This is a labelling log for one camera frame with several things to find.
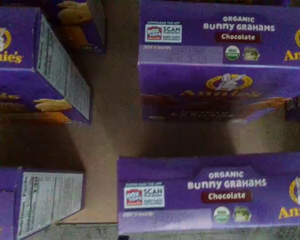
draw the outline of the yellow text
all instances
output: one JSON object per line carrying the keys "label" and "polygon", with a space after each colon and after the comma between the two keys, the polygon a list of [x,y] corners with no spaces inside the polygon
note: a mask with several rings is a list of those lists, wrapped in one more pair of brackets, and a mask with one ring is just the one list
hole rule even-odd
{"label": "yellow text", "polygon": [[0,62],[8,62],[20,64],[23,60],[23,56],[18,55],[18,52],[15,51],[14,54],[8,54],[8,51],[4,51],[4,53],[0,53]]}
{"label": "yellow text", "polygon": [[239,97],[239,98],[258,98],[260,97],[261,93],[252,91],[252,92],[239,92],[235,91],[200,91],[198,94],[194,93],[191,90],[185,90],[183,93],[180,94],[181,96],[186,97]]}
{"label": "yellow text", "polygon": [[285,53],[284,60],[285,61],[300,60],[300,52],[294,52],[294,53],[292,53],[290,50],[288,50]]}
{"label": "yellow text", "polygon": [[284,206],[280,210],[279,219],[300,217],[300,208],[293,207],[287,210]]}

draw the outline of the nutrition facts panel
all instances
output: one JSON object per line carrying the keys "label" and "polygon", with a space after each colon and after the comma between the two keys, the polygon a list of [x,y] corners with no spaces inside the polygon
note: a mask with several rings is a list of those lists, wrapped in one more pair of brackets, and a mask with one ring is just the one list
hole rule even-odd
{"label": "nutrition facts panel", "polygon": [[86,119],[89,119],[90,87],[44,17],[41,19],[37,71]]}
{"label": "nutrition facts panel", "polygon": [[81,173],[23,173],[17,239],[79,211],[82,188]]}

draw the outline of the purple box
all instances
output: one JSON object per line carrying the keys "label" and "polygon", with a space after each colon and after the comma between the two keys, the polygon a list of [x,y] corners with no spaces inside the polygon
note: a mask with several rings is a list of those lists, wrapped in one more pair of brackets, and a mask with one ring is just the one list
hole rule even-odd
{"label": "purple box", "polygon": [[285,104],[285,118],[300,121],[300,95],[292,98]]}
{"label": "purple box", "polygon": [[300,225],[300,152],[120,157],[121,235]]}
{"label": "purple box", "polygon": [[0,240],[19,240],[83,208],[80,172],[0,167]]}
{"label": "purple box", "polygon": [[300,8],[140,2],[145,120],[246,121],[300,94]]}
{"label": "purple box", "polygon": [[154,0],[154,1],[175,1],[175,2],[216,3],[216,4],[243,4],[243,5],[273,5],[273,6],[289,6],[291,3],[291,0]]}
{"label": "purple box", "polygon": [[66,48],[106,51],[106,18],[101,0],[0,0],[0,6],[41,7]]}
{"label": "purple box", "polygon": [[0,7],[0,121],[88,123],[90,102],[39,8]]}

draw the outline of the green seal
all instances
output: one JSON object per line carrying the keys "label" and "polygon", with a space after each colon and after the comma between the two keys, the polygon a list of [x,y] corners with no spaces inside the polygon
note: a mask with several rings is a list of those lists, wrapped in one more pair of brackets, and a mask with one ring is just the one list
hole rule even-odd
{"label": "green seal", "polygon": [[249,222],[251,213],[249,209],[244,206],[236,206],[234,209],[233,218],[235,222]]}
{"label": "green seal", "polygon": [[230,211],[225,206],[220,206],[214,210],[213,218],[217,223],[224,224],[230,218]]}
{"label": "green seal", "polygon": [[246,61],[258,61],[260,53],[255,47],[246,46],[243,52],[243,59]]}
{"label": "green seal", "polygon": [[240,49],[237,46],[228,46],[225,49],[225,57],[230,61],[237,60],[240,57]]}

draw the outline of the red label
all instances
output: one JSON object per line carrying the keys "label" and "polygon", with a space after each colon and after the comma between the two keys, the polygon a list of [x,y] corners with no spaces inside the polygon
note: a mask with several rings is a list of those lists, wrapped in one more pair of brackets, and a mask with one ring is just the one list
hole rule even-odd
{"label": "red label", "polygon": [[162,27],[150,26],[146,29],[147,40],[161,40],[162,39]]}
{"label": "red label", "polygon": [[216,32],[215,40],[218,43],[261,43],[261,34],[254,32]]}
{"label": "red label", "polygon": [[125,197],[127,206],[142,205],[142,191],[139,189],[131,189],[126,191]]}
{"label": "red label", "polygon": [[209,191],[201,193],[201,200],[207,204],[214,203],[246,203],[252,202],[250,190]]}

